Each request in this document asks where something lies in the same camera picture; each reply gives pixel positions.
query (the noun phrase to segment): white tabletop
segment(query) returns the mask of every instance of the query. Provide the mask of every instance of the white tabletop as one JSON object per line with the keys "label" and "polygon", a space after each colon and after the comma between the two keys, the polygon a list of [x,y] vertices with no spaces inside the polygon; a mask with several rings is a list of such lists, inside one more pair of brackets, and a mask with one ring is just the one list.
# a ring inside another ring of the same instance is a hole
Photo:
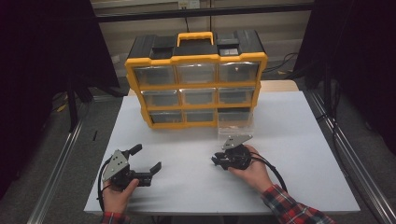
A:
{"label": "white tabletop", "polygon": [[[257,148],[276,167],[296,201],[329,214],[360,210],[302,92],[262,93],[254,121],[253,138],[246,144]],[[153,177],[151,187],[136,189],[129,212],[271,214],[254,189],[210,160],[222,144],[216,128],[152,130],[141,118],[137,98],[124,97],[102,163],[115,149],[139,143],[143,149],[130,157],[131,168],[147,172],[158,161],[163,168]],[[271,172],[270,176],[278,183]],[[95,182],[86,212],[101,213],[96,189]]]}

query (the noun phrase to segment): aluminum rail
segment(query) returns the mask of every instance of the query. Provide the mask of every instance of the aluminum rail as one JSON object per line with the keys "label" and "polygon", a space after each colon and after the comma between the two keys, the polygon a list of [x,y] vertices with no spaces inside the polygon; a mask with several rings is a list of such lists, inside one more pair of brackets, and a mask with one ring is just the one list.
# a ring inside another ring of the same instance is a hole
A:
{"label": "aluminum rail", "polygon": [[186,10],[167,10],[141,13],[125,14],[100,14],[96,17],[75,17],[75,18],[45,18],[50,22],[114,22],[114,21],[148,21],[159,19],[188,18],[188,17],[205,17],[205,16],[224,16],[237,14],[252,13],[273,13],[273,12],[290,12],[290,11],[309,11],[314,7],[337,7],[342,1],[331,1],[330,3],[301,3],[301,4],[284,4],[268,5],[255,7],[208,7]]}
{"label": "aluminum rail", "polygon": [[[319,112],[322,115],[326,114],[326,110],[324,108],[324,103],[321,97],[314,92],[309,92],[311,95],[316,107],[318,108]],[[355,175],[358,177],[359,181],[363,185],[365,191],[369,195],[371,201],[373,202],[376,210],[378,211],[379,215],[382,217],[384,223],[392,224],[396,223],[396,216],[394,209],[389,204],[388,199],[379,188],[379,186],[374,182],[371,175],[367,172],[364,165],[361,163],[358,155],[356,154],[355,150],[353,149],[352,145],[349,144],[347,141],[346,136],[338,127],[337,125],[334,128],[334,119],[325,117],[327,126],[333,132],[335,130],[335,140],[342,149],[344,155],[346,156],[347,161],[351,165]]]}
{"label": "aluminum rail", "polygon": [[61,155],[59,159],[56,161],[55,167],[53,168],[52,174],[49,177],[49,180],[46,183],[46,187],[44,187],[43,192],[41,193],[38,202],[35,204],[35,209],[27,221],[28,224],[40,224],[43,223],[43,220],[50,208],[50,203],[55,194],[56,189],[58,188],[59,181],[64,173],[64,167],[67,164],[67,160],[73,150],[74,144],[78,139],[79,132],[81,130],[84,119],[86,118],[88,111],[90,108],[90,104],[82,104],[79,109],[80,119],[76,128],[73,132],[71,132],[64,143],[64,147],[62,149]]}

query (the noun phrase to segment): white wall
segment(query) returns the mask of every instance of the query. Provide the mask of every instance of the white wall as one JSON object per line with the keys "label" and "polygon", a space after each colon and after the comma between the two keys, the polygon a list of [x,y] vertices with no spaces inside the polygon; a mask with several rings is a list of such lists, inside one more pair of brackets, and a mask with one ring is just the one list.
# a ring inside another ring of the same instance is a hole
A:
{"label": "white wall", "polygon": [[[212,0],[212,7],[245,7],[275,4],[297,4],[313,0]],[[210,7],[209,0],[201,0],[201,7]],[[92,0],[97,15],[138,13],[178,9],[176,0]],[[269,61],[281,61],[283,56],[296,52],[301,46],[310,11],[277,12],[212,17],[214,32],[228,33],[239,29],[254,29],[269,56]],[[208,31],[209,17],[188,18],[191,32]],[[184,19],[150,21],[119,21],[100,24],[111,56],[120,56],[115,65],[119,76],[124,76],[123,62],[138,35],[174,35],[186,32]]]}

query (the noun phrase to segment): storage drawer organizer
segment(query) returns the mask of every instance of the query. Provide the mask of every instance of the storage drawer organizer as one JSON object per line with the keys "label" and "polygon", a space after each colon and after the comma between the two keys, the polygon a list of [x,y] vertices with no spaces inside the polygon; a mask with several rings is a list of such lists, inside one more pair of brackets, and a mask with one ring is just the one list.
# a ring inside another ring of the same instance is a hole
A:
{"label": "storage drawer organizer", "polygon": [[217,127],[249,118],[267,55],[253,30],[138,36],[127,79],[150,128]]}

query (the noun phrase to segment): human hand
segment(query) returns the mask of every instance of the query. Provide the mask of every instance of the human hand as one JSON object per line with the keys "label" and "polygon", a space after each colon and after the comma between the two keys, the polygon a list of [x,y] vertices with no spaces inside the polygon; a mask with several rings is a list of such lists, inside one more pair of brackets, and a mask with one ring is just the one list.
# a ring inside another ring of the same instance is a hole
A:
{"label": "human hand", "polygon": [[111,186],[110,180],[104,184],[103,201],[105,204],[105,212],[124,213],[128,205],[129,198],[139,184],[138,179],[133,179],[124,191],[114,190]]}
{"label": "human hand", "polygon": [[[254,147],[251,147],[249,145],[244,146],[247,147],[250,152],[259,154],[259,152]],[[255,158],[260,157],[254,154],[251,154],[251,156]],[[256,189],[258,192],[264,192],[274,185],[268,175],[265,164],[260,161],[252,160],[246,170],[239,170],[233,167],[229,167],[228,171],[245,180],[251,187]]]}

